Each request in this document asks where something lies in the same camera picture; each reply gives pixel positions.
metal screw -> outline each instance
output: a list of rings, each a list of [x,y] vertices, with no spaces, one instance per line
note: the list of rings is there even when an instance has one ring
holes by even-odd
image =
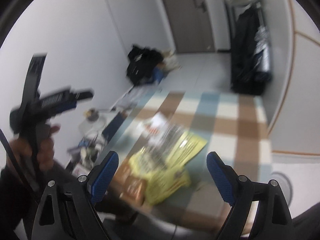
[[[78,178],[78,180],[79,180],[80,182],[84,182],[84,181],[86,181],[86,179],[87,179],[87,176],[85,176],[85,175],[82,175],[82,176],[80,176],[80,177]]]
[[[278,182],[273,179],[273,180],[271,181],[271,185],[274,186],[274,187],[276,187],[276,186],[278,186]]]
[[[54,180],[50,180],[48,183],[48,186],[52,187],[52,186],[54,186],[54,184],[56,184],[56,182]]]
[[[244,175],[240,175],[239,176],[239,181],[246,182],[247,181],[247,177],[244,176]]]

checkered tablecloth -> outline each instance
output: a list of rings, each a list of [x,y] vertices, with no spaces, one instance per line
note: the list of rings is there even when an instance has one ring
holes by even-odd
[[[157,112],[205,138],[208,143],[186,165],[192,180],[191,187],[180,188],[154,207],[144,204],[140,211],[188,228],[219,229],[230,207],[223,202],[208,172],[206,156],[215,151],[237,174],[244,174],[251,181],[269,181],[271,147],[261,98],[219,93],[148,93],[124,121],[98,162],[110,150],[118,153],[120,163],[140,150],[146,140],[140,136],[136,126]],[[254,212],[251,212],[248,228],[253,218]]]

blue textured pad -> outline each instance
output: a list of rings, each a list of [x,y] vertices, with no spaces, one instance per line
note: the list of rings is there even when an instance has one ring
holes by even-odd
[[[91,203],[101,202],[107,188],[116,173],[119,165],[119,156],[116,152],[112,154],[107,164],[103,167],[97,179],[91,186]]]
[[[232,184],[229,182],[222,171],[222,168],[219,166],[214,153],[209,153],[207,155],[207,168],[223,201],[229,203],[230,206],[233,206],[236,201],[233,195]]]

human hand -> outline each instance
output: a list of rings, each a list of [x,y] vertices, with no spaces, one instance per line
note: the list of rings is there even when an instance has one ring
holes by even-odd
[[[53,135],[54,133],[57,133],[59,130],[60,130],[60,126],[58,125],[52,126],[50,129],[49,138],[41,142],[40,150],[37,155],[37,160],[38,160],[39,168],[41,171],[47,171],[53,167],[54,142],[51,138],[51,135]],[[23,138],[14,139],[10,141],[9,144],[19,165],[20,165],[21,156],[27,156],[27,157],[32,156],[31,146],[26,139],[23,139]],[[12,171],[14,175],[18,176],[8,155],[7,155],[7,166],[9,167],[9,169]]]

brown door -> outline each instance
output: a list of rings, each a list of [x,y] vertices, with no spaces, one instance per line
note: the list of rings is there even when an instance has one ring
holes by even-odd
[[[178,53],[214,52],[205,0],[163,0]]]

